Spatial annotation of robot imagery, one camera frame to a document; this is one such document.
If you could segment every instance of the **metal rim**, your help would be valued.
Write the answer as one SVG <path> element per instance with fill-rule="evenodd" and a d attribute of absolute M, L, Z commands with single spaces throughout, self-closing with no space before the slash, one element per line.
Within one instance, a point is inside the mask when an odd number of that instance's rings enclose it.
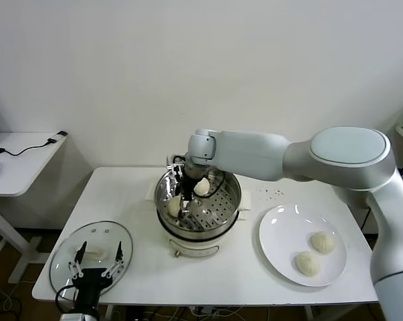
<path fill-rule="evenodd" d="M 226 233 L 238 217 L 241 186 L 234 174 L 211 170 L 207 176 L 211 183 L 211 197 L 195 197 L 192 215 L 177 219 L 168 213 L 168 202 L 175 196 L 176 179 L 166 171 L 155 188 L 155 205 L 161 225 L 173 236 L 185 240 L 204 242 Z"/>
<path fill-rule="evenodd" d="M 212 240 L 214 240 L 214 239 L 217 239 L 217 238 L 221 237 L 222 235 L 224 235 L 227 231 L 229 231 L 229 230 L 231 229 L 231 227 L 234 226 L 235 222 L 237 222 L 237 219 L 239 218 L 240 212 L 237 211 L 237 214 L 235 215 L 235 220 L 228 226 L 228 228 L 227 228 L 226 230 L 224 230 L 222 233 L 220 233 L 220 234 L 218 234 L 218 235 L 216 235 L 216 236 L 213 236 L 213 237 L 207 238 L 207 239 L 187 239 L 187 238 L 185 238 L 185 237 L 183 237 L 183 236 L 181 236 L 181 235 L 178 235 L 178 234 L 176 234 L 175 232 L 171 231 L 171 230 L 164 224 L 164 222 L 162 221 L 162 219 L 161 219 L 161 217 L 160 217 L 160 213 L 159 213 L 158 211 L 156 212 L 156 214 L 157 214 L 157 216 L 158 216 L 158 218 L 159 218 L 159 221 L 160 221 L 161 225 L 163 226 L 163 228 L 164 228 L 169 234 L 173 235 L 174 237 L 177 237 L 178 239 L 181 239 L 181 240 L 183 240 L 183 241 L 186 241 L 186 242 L 202 243 L 202 242 L 208 242 L 208 241 L 212 241 Z"/>

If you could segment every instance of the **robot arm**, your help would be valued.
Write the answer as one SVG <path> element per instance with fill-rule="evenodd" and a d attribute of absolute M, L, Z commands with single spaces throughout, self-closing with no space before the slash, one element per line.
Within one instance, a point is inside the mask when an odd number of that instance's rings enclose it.
<path fill-rule="evenodd" d="M 197 130 L 184 172 L 197 180 L 210 167 L 264 181 L 317 180 L 347 204 L 370 207 L 380 230 L 372 281 L 387 319 L 403 321 L 403 180 L 384 134 L 339 127 L 290 143 L 274 134 Z"/>

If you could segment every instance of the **white table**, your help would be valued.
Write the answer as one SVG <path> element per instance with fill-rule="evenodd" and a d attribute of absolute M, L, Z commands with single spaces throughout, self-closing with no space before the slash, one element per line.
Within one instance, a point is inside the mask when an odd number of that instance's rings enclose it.
<path fill-rule="evenodd" d="M 69 234 L 88 223 L 111 220 L 128 228 L 134 242 L 130 267 L 100 298 L 101 303 L 306 306 L 378 300 L 370 281 L 370 248 L 350 211 L 329 186 L 238 177 L 242 188 L 251 191 L 252 210 L 241 213 L 225 237 L 226 247 L 208 258 L 175 258 L 164 240 L 154 203 L 145 200 L 150 185 L 164 172 L 162 168 L 96 169 L 54 247 L 53 252 Z M 274 189 L 283 195 L 277 196 Z M 310 207 L 338 228 L 348 262 L 332 285 L 307 288 L 289 282 L 263 256 L 257 241 L 259 220 L 266 210 L 284 203 Z M 48 277 L 51 257 L 32 291 L 38 300 L 54 300 Z"/>
<path fill-rule="evenodd" d="M 16 153 L 24 148 L 44 144 L 55 133 L 0 133 L 0 147 Z M 28 150 L 19 156 L 0 154 L 0 197 L 16 197 L 24 194 L 55 154 L 65 139 L 42 148 Z M 11 273 L 8 282 L 17 283 L 27 264 L 45 263 L 49 253 L 38 253 L 36 247 L 41 241 L 34 237 L 27 242 L 0 214 L 0 251 L 8 241 L 20 253 L 21 258 Z"/>

